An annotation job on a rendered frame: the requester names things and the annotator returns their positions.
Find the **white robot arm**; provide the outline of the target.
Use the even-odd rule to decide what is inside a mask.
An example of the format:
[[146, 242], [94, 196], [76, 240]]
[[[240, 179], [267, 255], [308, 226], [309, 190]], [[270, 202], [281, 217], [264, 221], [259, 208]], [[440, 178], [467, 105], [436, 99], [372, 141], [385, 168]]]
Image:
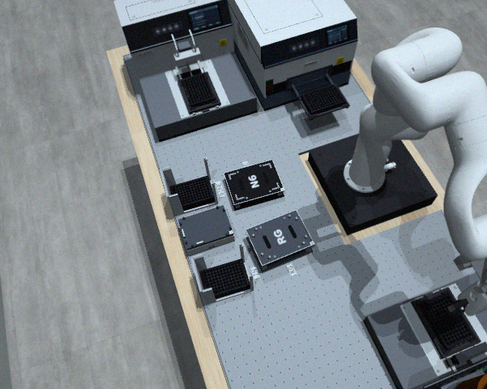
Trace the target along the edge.
[[444, 126], [454, 161], [443, 202], [447, 228], [460, 253], [453, 261], [459, 271], [473, 267], [481, 279], [479, 291], [487, 293], [487, 213], [472, 217], [473, 195], [487, 174], [487, 87], [473, 71], [445, 75], [462, 50], [452, 31], [427, 28], [374, 57], [373, 104], [361, 111], [344, 180], [361, 193], [378, 190], [385, 172], [396, 167], [395, 162], [385, 165], [392, 140], [422, 139]]

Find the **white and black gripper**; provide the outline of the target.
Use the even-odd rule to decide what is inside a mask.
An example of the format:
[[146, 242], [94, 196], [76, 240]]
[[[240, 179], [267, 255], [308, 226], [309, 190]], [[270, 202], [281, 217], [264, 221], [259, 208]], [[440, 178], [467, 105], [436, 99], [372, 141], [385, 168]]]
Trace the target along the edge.
[[[453, 320], [461, 316], [464, 309], [467, 316], [473, 316], [487, 310], [487, 293], [480, 293], [479, 287], [481, 287], [481, 279], [459, 294], [457, 297], [459, 300], [453, 301], [446, 307], [447, 313], [452, 316]], [[460, 310], [462, 307], [464, 309]]]

